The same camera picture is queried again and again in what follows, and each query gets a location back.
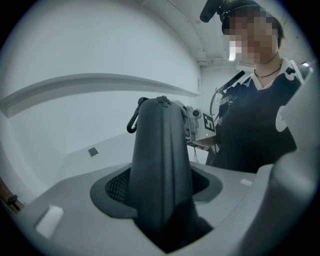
mesh netting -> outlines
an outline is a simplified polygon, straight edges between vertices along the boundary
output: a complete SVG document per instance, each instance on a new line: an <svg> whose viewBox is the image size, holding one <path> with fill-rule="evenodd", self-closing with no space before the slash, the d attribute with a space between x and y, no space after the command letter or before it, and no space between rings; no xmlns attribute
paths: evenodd
<svg viewBox="0 0 320 256"><path fill-rule="evenodd" d="M124 171L117 177L114 177L105 186L106 194L113 200L124 204L127 197L129 177L130 169Z"/></svg>

ceiling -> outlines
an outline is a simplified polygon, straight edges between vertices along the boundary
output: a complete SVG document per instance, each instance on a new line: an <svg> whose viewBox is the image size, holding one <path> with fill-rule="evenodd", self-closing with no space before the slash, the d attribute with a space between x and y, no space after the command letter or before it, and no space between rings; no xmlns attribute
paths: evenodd
<svg viewBox="0 0 320 256"><path fill-rule="evenodd" d="M229 42L221 31L221 21L215 15L204 23L199 16L207 0L131 0L141 8L153 12L166 22L184 41L201 67L228 64ZM290 15L272 0L256 0L282 24L285 39L280 48L281 56L297 63L314 59L309 45Z"/></svg>

black vest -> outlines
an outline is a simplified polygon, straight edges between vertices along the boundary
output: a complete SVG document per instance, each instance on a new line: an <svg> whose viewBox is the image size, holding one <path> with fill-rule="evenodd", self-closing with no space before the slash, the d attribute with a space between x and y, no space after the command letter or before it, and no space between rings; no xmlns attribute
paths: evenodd
<svg viewBox="0 0 320 256"><path fill-rule="evenodd" d="M276 127L276 118L300 84L297 77L288 80L282 73L264 90L257 90L250 78L237 85L218 129L221 149L211 161L210 152L206 164L256 173L259 167L274 164L285 153L294 151L297 147L288 127Z"/></svg>

white curved wall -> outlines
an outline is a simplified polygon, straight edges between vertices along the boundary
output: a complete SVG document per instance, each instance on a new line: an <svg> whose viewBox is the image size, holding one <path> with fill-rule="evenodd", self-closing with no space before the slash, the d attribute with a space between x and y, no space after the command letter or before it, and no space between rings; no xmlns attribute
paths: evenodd
<svg viewBox="0 0 320 256"><path fill-rule="evenodd" d="M4 50L0 99L74 74L129 75L171 86L137 89L129 82L118 91L120 84L109 82L105 91L89 93L67 86L24 99L9 107L8 116L1 112L0 164L6 167L0 176L24 203L70 173L77 174L70 168L64 173L68 155L125 133L140 97L165 94L200 106L196 95L201 73L185 45L163 21L130 1L41 1L22 19ZM123 144L110 147L114 156L122 157Z"/></svg>
<svg viewBox="0 0 320 256"><path fill-rule="evenodd" d="M130 0L41 0L4 49L1 97L87 73L130 75L198 94L200 68L177 34Z"/></svg>

shirt collar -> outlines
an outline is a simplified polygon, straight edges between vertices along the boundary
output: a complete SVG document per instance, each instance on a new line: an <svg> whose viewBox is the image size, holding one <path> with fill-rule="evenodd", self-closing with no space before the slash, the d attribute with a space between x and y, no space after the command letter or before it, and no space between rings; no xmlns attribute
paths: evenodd
<svg viewBox="0 0 320 256"><path fill-rule="evenodd" d="M290 60L288 60L286 57L282 58L282 64L281 64L281 68L280 68L280 71L278 73L278 76L285 73L286 70L288 68L292 68L293 69L293 66L290 62ZM271 85L273 84L274 80L272 80L270 83L268 83L265 87L262 87L260 81L258 80L255 72L252 72L252 74L250 75L250 80L253 81L253 84L255 86L255 88L259 91L259 90L265 90L269 87L271 87Z"/></svg>

